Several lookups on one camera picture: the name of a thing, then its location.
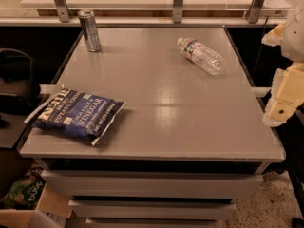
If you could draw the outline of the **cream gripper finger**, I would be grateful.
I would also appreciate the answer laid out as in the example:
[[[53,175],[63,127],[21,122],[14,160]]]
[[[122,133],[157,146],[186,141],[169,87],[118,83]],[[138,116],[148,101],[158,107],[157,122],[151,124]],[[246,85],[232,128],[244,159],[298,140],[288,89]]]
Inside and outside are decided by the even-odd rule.
[[[262,121],[267,126],[278,127],[304,104],[304,63],[293,62],[286,70],[279,68],[270,93]]]
[[[280,46],[284,26],[284,23],[280,23],[274,27],[271,31],[263,36],[261,43],[271,47]]]

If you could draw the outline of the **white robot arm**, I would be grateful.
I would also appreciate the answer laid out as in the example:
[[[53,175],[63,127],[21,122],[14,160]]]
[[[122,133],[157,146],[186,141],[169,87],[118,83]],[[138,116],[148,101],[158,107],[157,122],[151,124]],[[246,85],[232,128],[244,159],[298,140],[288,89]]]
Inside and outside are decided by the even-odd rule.
[[[262,118],[266,125],[278,127],[304,103],[304,4],[290,11],[286,21],[268,32],[261,42],[281,46],[282,56],[292,61],[287,69],[275,72]]]

